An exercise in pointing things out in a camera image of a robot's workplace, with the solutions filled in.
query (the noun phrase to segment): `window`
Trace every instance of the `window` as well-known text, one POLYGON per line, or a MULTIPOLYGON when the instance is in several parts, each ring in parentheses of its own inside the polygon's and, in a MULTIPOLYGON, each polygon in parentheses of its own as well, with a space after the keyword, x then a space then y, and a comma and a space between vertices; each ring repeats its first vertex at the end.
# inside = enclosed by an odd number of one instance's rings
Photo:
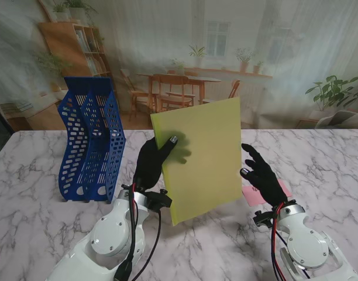
POLYGON ((229 23, 208 22, 207 55, 217 57, 225 56, 228 29, 229 23))

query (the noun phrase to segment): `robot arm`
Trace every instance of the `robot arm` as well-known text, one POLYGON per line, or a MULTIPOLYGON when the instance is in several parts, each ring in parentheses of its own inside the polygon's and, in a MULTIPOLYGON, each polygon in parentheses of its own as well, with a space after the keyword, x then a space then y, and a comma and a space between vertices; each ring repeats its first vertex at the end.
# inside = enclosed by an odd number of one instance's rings
MULTIPOLYGON (((259 227, 272 227, 273 212, 256 212, 253 218, 259 227)), ((316 232, 304 225, 309 216, 300 205, 292 200, 284 205, 277 218, 277 229, 287 233, 287 248, 281 248, 283 264, 293 280, 305 280, 303 269, 317 269, 326 264, 332 256, 337 269, 322 276, 311 278, 314 281, 358 281, 356 271, 349 264, 334 240, 325 232, 316 232)))
POLYGON ((349 262, 333 239, 325 232, 318 233, 304 225, 308 215, 305 213, 304 208, 298 205, 295 200, 287 202, 287 196, 279 185, 270 165, 263 160, 261 155, 252 146, 243 143, 242 148, 253 158, 253 160, 246 160, 246 164, 253 171, 250 172, 243 168, 240 174, 260 190, 266 202, 275 206, 273 211, 265 213, 261 211, 256 212, 256 216, 253 218, 255 224, 258 227, 265 225, 272 228, 273 224, 271 220, 274 217, 277 206, 283 203, 277 214, 276 226, 277 230, 289 235, 287 248, 281 248, 280 253, 283 263, 293 280, 306 279, 301 275, 301 270, 320 268, 328 261, 329 256, 332 256, 338 268, 322 276, 311 278, 311 280, 358 281, 357 273, 349 265, 349 262))
POLYGON ((149 215, 148 210, 159 213, 162 207, 171 206, 165 190, 160 193, 146 190, 158 182, 162 164, 177 141, 173 136, 161 149, 154 138, 143 145, 133 177, 136 192, 122 186, 124 189, 114 201, 112 211, 100 218, 92 231, 65 254, 47 281, 128 280, 145 248, 142 224, 149 215), (131 218, 137 219, 136 227, 133 227, 135 221, 131 218))
MULTIPOLYGON (((149 215, 148 208, 152 204, 157 204, 157 202, 149 200, 148 197, 141 193, 135 193, 139 217, 136 225, 132 266, 137 264, 144 252, 145 241, 142 224, 149 215)), ((127 258, 131 243, 130 233, 128 191, 121 190, 112 211, 100 218, 92 231, 62 258, 47 281, 114 280, 114 275, 122 262, 118 262, 113 257, 118 255, 124 256, 123 260, 127 258)))

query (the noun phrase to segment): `pink card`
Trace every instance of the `pink card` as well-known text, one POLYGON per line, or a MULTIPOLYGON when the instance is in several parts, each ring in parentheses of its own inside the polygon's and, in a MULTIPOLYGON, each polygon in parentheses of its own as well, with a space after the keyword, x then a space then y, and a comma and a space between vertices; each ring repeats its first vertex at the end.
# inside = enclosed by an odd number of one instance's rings
MULTIPOLYGON (((292 193, 290 193, 290 191, 286 188, 283 181, 278 180, 278 182, 282 187, 285 195, 287 195, 287 197, 292 196, 292 193)), ((248 205, 251 207, 266 203, 266 201, 262 198, 261 193, 254 186, 243 186, 243 194, 248 202, 248 205)))

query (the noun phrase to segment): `red cable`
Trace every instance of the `red cable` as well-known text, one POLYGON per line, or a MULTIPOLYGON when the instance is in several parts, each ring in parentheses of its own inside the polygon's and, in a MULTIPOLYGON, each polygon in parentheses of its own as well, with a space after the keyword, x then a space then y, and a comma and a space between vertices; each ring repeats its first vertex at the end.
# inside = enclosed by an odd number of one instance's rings
MULTIPOLYGON (((278 207, 278 209, 277 209, 277 214, 279 215, 279 211, 280 211, 280 209, 282 208, 282 206, 283 206, 283 203, 281 203, 280 205, 279 205, 279 207, 278 207)), ((274 221, 274 225, 273 225, 273 247, 274 247, 274 256, 275 256, 275 240, 276 240, 276 231, 277 231, 277 221, 278 221, 278 218, 276 218, 275 219, 275 221, 274 221)), ((281 275, 281 277, 283 278, 283 280, 284 281, 286 281, 286 279, 285 279, 285 277, 284 277, 284 275, 283 275, 283 273, 282 273, 282 270, 280 269, 280 267, 279 267, 279 265, 278 265, 278 262, 275 260, 275 265, 276 265, 276 267, 277 267, 277 269, 278 269, 278 271, 279 271, 279 273, 280 273, 280 275, 281 275)))

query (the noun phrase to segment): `yellow-green folder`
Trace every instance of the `yellow-green folder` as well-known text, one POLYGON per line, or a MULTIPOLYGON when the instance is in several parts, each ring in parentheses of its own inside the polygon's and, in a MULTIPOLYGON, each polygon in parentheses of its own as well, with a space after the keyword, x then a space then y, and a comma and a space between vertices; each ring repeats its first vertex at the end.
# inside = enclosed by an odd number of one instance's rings
POLYGON ((172 135, 178 136, 163 164, 163 179, 173 200, 173 225, 242 196, 239 98, 151 118, 159 148, 172 135))

